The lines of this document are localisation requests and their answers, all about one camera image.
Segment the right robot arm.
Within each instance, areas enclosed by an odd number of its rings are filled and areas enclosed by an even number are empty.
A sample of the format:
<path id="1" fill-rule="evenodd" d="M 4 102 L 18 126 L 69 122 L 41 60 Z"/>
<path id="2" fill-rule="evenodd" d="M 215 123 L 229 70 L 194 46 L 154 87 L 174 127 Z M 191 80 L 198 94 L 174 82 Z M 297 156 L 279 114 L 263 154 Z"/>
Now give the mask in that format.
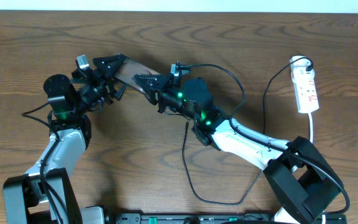
<path id="1" fill-rule="evenodd" d="M 192 130 L 202 144 L 235 154 L 264 173 L 282 206 L 274 222 L 325 222 L 324 211 L 345 192 L 312 142 L 303 137 L 275 139 L 241 125 L 214 104 L 202 78 L 182 85 L 174 76 L 137 74 L 133 80 L 161 113 L 170 109 L 192 119 Z"/>

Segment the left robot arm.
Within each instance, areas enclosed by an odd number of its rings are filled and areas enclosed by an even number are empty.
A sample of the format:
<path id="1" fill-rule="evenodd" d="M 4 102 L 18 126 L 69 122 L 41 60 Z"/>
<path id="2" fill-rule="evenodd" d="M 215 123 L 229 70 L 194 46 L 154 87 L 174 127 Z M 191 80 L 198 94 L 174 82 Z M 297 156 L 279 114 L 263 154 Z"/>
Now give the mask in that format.
<path id="1" fill-rule="evenodd" d="M 84 55 L 76 58 L 72 77 L 52 75 L 44 82 L 51 111 L 44 121 L 49 144 L 25 174 L 8 178 L 3 196 L 8 223 L 107 223 L 101 206 L 80 208 L 70 175 L 89 146 L 91 122 L 86 113 L 113 99 L 120 100 L 125 87 L 115 90 L 114 77 L 125 61 L 123 54 L 94 58 L 91 69 Z"/>

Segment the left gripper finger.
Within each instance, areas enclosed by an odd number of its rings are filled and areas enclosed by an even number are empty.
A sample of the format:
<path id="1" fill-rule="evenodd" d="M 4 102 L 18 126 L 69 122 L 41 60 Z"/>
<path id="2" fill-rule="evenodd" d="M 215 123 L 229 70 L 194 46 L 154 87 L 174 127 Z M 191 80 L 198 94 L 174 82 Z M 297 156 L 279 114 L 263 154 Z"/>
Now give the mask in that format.
<path id="1" fill-rule="evenodd" d="M 96 69 L 106 78 L 113 78 L 124 63 L 126 56 L 117 54 L 109 57 L 99 57 L 92 59 Z"/>
<path id="2" fill-rule="evenodd" d="M 113 94 L 114 99 L 116 99 L 117 101 L 120 101 L 124 95 L 126 88 L 127 88 L 127 85 L 122 84 L 119 87 L 119 89 L 114 92 L 114 94 Z"/>

